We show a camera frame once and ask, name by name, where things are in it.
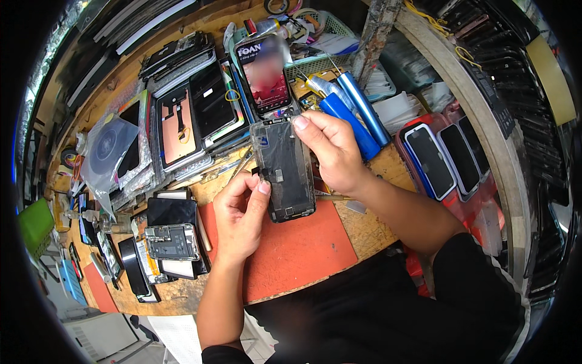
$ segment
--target person's left hand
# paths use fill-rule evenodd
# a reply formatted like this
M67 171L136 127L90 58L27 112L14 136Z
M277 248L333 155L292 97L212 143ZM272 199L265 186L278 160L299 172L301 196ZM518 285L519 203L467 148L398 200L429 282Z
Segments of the person's left hand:
M257 250L270 197L271 184L248 171L240 171L214 197L219 243L217 260L244 263Z

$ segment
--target orange mat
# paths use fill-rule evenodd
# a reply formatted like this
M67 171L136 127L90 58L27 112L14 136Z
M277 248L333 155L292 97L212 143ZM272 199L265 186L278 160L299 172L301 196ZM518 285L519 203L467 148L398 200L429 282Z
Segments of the orange mat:
M107 289L107 284L103 282L103 279L99 275L95 264L91 263L83 269L83 273L89 282L89 288L91 288L91 293L97 306L99 306L99 311L101 312L119 312L113 298L111 298L111 293Z
M214 261L218 233L212 204L200 207ZM295 289L357 263L350 239L333 202L318 201L311 216L274 224L265 215L261 245L244 268L243 301Z

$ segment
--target fingernail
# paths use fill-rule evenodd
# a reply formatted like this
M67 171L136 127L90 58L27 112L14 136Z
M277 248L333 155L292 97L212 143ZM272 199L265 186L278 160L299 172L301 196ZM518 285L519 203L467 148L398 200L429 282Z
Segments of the fingernail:
M295 126L296 129L303 130L307 127L307 125L309 125L309 120L307 120L305 117L301 115L298 115L293 120L293 125Z
M268 195L271 193L271 184L268 181L261 181L261 183L258 186L258 190L259 192Z

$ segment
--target black shirt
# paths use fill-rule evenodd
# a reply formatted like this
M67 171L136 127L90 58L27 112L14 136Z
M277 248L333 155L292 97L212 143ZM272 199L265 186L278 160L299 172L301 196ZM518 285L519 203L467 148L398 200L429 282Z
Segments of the black shirt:
M246 310L279 341L267 364L491 363L521 344L529 305L471 235L447 241L432 269L436 300L418 296L402 260L381 252ZM225 346L206 348L202 359L252 364Z

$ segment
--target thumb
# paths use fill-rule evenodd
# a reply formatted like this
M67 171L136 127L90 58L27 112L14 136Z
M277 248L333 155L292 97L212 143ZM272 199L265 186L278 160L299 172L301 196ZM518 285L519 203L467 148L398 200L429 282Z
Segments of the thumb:
M295 134L317 155L319 160L327 160L331 155L336 154L337 147L329 141L317 125L306 117L296 116L293 119L293 126Z
M261 181L251 193L247 211L242 218L242 220L246 220L246 225L255 226L256 228L261 227L262 217L267 211L270 198L271 184L268 181Z

